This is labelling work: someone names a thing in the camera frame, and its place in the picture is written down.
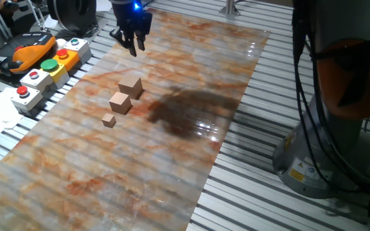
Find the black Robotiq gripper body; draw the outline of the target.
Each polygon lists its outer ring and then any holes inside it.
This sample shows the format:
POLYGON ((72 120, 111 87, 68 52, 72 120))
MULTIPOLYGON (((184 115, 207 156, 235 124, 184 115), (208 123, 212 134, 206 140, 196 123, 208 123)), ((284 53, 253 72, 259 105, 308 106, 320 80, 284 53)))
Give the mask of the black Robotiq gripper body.
POLYGON ((143 9, 140 0, 110 0, 117 20, 117 27, 126 36, 150 33, 152 13, 143 9))

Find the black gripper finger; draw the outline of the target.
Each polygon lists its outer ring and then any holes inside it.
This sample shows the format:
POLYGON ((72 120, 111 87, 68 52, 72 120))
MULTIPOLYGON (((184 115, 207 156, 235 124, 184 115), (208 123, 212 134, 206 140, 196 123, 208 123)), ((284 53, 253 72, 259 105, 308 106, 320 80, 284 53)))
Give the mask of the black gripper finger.
POLYGON ((145 50, 145 35, 138 32, 136 33, 137 36, 137 46, 140 50, 144 51, 145 50))
POLYGON ((137 56, 134 46, 134 33, 131 31, 123 31, 120 28, 113 29, 109 35, 118 42, 118 44, 129 50, 134 57, 137 56))

